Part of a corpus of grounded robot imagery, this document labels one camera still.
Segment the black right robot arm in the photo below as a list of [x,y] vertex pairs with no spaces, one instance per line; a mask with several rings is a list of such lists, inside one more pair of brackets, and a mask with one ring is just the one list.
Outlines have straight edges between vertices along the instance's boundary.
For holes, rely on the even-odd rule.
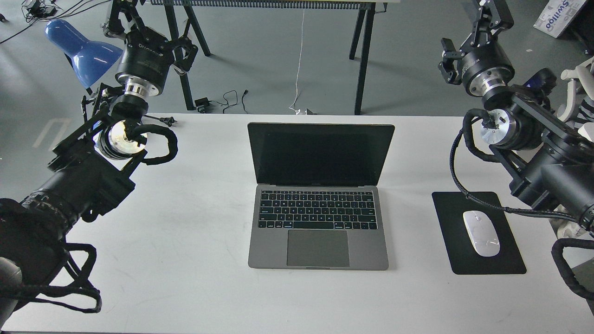
[[[548,95],[556,86],[549,68],[524,84],[510,84],[514,68],[496,42],[456,48],[441,40],[438,68],[445,82],[480,97],[470,109],[449,156],[454,184],[482,206],[527,217],[558,218],[593,233],[593,143],[555,116]],[[459,181],[455,154],[460,142],[478,159],[503,165],[511,194],[528,209],[500,207],[472,195]]]

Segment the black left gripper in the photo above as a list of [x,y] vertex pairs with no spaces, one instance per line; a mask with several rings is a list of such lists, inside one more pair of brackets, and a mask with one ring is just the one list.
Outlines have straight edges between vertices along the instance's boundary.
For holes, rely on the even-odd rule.
[[[171,50],[162,49],[168,39],[152,28],[143,37],[140,30],[131,30],[125,39],[125,50],[117,68],[116,80],[123,84],[127,78],[140,78],[151,84],[150,96],[163,92],[169,67],[173,64],[178,75],[185,75],[193,66],[199,47],[189,37],[179,37],[169,42]],[[180,51],[174,56],[173,51]]]

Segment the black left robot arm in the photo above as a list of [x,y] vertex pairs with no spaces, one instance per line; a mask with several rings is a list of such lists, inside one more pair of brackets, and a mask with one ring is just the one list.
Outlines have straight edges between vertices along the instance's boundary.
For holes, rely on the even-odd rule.
[[100,292],[89,280],[97,252],[93,245],[69,243],[66,235],[82,219],[93,222],[134,190],[131,174],[140,164],[159,165],[174,159],[178,140],[169,126],[145,124],[147,99],[162,93],[169,68],[187,73],[198,51],[187,35],[169,40],[146,27],[125,34],[124,50],[89,41],[65,21],[47,26],[47,35],[80,63],[106,69],[121,60],[117,87],[101,84],[81,110],[93,104],[92,116],[55,148],[48,167],[53,175],[22,201],[1,200],[1,320],[31,302],[66,307],[58,298],[82,295],[95,300]]

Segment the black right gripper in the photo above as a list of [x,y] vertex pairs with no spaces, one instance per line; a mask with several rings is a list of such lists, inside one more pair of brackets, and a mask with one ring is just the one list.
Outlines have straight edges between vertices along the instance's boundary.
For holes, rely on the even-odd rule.
[[[484,96],[484,82],[488,78],[495,77],[507,84],[514,77],[515,70],[497,38],[480,38],[471,45],[471,38],[468,37],[460,50],[455,48],[450,39],[441,39],[440,42],[443,59],[438,64],[438,69],[443,79],[448,84],[462,83],[471,96]],[[459,61],[458,70],[454,66],[455,61]]]

